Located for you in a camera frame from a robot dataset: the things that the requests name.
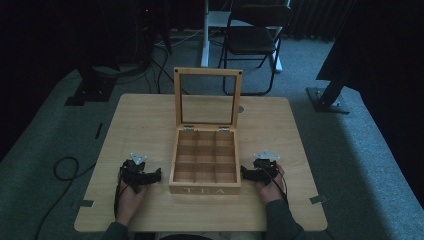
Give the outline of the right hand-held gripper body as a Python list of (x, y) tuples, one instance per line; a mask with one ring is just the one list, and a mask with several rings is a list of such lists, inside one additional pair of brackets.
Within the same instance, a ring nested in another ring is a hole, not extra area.
[(268, 185), (278, 174), (277, 160), (280, 155), (265, 150), (254, 154), (254, 180)]

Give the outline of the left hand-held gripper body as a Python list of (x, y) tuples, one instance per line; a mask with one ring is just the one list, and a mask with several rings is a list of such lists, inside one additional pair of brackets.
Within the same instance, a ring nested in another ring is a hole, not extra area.
[(122, 194), (128, 187), (131, 187), (135, 193), (139, 193), (140, 186), (145, 184), (147, 173), (144, 171), (145, 161), (147, 156), (137, 156), (134, 153), (130, 154), (130, 158), (125, 160), (119, 171), (119, 180), (127, 184), (120, 191)]

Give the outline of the wooden tea box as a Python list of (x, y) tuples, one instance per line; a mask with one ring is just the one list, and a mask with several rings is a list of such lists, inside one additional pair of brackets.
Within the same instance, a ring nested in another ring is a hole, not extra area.
[[(174, 69), (176, 134), (169, 188), (173, 194), (235, 195), (241, 188), (237, 139), (243, 72), (236, 69)], [(230, 96), (188, 95), (195, 80), (230, 78)]]

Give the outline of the person's right hand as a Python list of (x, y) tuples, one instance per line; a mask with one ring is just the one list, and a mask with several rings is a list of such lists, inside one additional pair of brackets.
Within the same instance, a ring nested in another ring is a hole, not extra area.
[(284, 171), (279, 164), (277, 164), (277, 170), (277, 176), (268, 185), (265, 185), (263, 182), (255, 183), (255, 187), (258, 190), (258, 193), (264, 204), (285, 199), (285, 184), (283, 181)]

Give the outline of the person's left hand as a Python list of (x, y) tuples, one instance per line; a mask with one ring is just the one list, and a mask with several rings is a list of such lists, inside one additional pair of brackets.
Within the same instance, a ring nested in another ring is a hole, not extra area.
[(128, 227), (140, 209), (147, 192), (149, 185), (142, 185), (139, 188), (139, 192), (135, 193), (134, 190), (129, 187), (124, 181), (120, 182), (120, 190), (118, 193), (118, 208), (116, 213), (116, 221), (126, 227)]

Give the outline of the black metal stand base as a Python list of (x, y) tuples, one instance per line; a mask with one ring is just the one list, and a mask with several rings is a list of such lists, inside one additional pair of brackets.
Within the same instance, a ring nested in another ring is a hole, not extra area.
[(82, 80), (77, 90), (69, 96), (66, 106), (83, 106), (86, 102), (108, 102), (115, 84), (116, 77), (103, 76), (93, 67), (79, 67), (77, 69)]

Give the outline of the black slanted metal stand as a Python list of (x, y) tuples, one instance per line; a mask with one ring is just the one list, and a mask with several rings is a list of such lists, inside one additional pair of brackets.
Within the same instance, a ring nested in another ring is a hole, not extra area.
[(349, 114), (350, 111), (340, 96), (348, 81), (349, 65), (333, 66), (324, 64), (318, 79), (329, 80), (326, 88), (308, 87), (306, 92), (316, 112)]

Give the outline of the black folding chair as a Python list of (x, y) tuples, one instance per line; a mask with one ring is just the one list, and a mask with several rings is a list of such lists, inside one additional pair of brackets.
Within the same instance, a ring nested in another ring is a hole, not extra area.
[(278, 57), (284, 29), (293, 11), (284, 0), (244, 3), (233, 8), (227, 20), (218, 67), (229, 61), (257, 61)]

